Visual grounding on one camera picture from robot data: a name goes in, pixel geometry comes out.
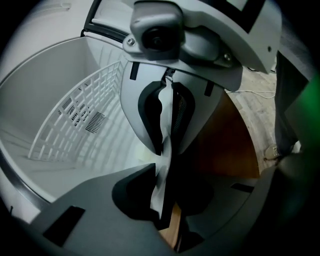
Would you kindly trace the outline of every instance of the white plastic bin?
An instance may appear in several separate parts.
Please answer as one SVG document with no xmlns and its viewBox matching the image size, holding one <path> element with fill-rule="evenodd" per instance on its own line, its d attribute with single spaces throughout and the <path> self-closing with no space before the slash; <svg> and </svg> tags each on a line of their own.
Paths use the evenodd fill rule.
<svg viewBox="0 0 320 256">
<path fill-rule="evenodd" d="M 81 182 L 137 166 L 147 151 L 120 105 L 123 50 L 81 37 L 32 56 L 0 86 L 0 149 L 49 202 Z"/>
</svg>

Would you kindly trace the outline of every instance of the white cable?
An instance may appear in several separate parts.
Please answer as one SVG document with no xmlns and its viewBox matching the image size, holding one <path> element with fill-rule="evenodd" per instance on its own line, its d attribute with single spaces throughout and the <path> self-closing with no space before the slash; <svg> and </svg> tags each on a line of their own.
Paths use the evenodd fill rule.
<svg viewBox="0 0 320 256">
<path fill-rule="evenodd" d="M 270 93 L 270 94 L 275 94 L 276 92 L 275 91 L 269 91 L 269 90 L 236 90 L 236 91 L 227 91 L 226 92 L 227 94 L 228 93 L 253 93 L 253 94 L 256 94 L 256 95 L 259 95 L 260 97 L 262 98 L 265 98 L 267 100 L 269 99 L 272 99 L 275 97 L 275 95 L 271 96 L 271 97 L 266 97 L 266 96 L 263 96 L 259 93 Z"/>
</svg>

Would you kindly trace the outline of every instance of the ventilation slot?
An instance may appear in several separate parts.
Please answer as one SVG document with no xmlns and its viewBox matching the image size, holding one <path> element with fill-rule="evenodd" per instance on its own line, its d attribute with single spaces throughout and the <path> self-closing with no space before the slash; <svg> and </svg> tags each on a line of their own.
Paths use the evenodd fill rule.
<svg viewBox="0 0 320 256">
<path fill-rule="evenodd" d="M 68 98 L 67 99 L 67 101 L 62 105 L 62 108 L 63 108 L 63 110 L 65 110 L 68 106 L 69 106 L 69 104 L 71 103 L 71 98 Z"/>
<path fill-rule="evenodd" d="M 103 124 L 105 118 L 106 117 L 104 114 L 101 114 L 99 112 L 95 113 L 85 129 L 90 133 L 93 133 L 93 134 L 97 133 L 99 128 Z"/>
</svg>

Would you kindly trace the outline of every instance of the white wall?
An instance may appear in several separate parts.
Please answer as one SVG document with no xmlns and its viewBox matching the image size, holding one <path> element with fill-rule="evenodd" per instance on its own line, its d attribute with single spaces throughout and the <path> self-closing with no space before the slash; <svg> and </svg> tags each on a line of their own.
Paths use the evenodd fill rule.
<svg viewBox="0 0 320 256">
<path fill-rule="evenodd" d="M 102 0 L 92 22 L 130 33 L 132 13 L 133 9 L 122 0 Z"/>
<path fill-rule="evenodd" d="M 0 116 L 34 138 L 52 108 L 71 88 L 116 61 L 121 52 L 113 45 L 82 37 L 39 53 L 2 84 Z"/>
<path fill-rule="evenodd" d="M 67 8 L 55 8 L 64 3 Z M 0 62 L 0 81 L 38 51 L 58 42 L 79 37 L 93 0 L 44 0 L 38 11 L 27 17 L 8 43 Z"/>
</svg>

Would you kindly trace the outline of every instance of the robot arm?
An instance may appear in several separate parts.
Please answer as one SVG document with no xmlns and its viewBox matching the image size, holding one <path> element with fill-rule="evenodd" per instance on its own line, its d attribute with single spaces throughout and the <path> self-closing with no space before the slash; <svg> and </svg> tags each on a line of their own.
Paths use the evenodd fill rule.
<svg viewBox="0 0 320 256">
<path fill-rule="evenodd" d="M 160 155 L 159 122 L 147 113 L 156 107 L 141 109 L 139 95 L 148 91 L 144 89 L 151 82 L 160 86 L 164 79 L 159 76 L 165 76 L 165 68 L 172 70 L 172 104 L 177 112 L 172 124 L 178 124 L 175 117 L 185 122 L 172 125 L 172 132 L 178 129 L 180 138 L 171 134 L 171 139 L 172 147 L 181 154 L 214 112 L 223 90 L 240 87 L 243 66 L 265 73 L 271 70 L 281 37 L 281 11 L 270 0 L 247 0 L 244 6 L 225 0 L 123 1 L 133 7 L 132 34 L 123 41 L 123 49 L 135 64 L 127 67 L 130 70 L 123 77 L 122 109 L 139 139 Z M 160 87 L 149 90 L 150 94 L 156 90 Z M 128 100 L 131 91 L 137 96 Z"/>
</svg>

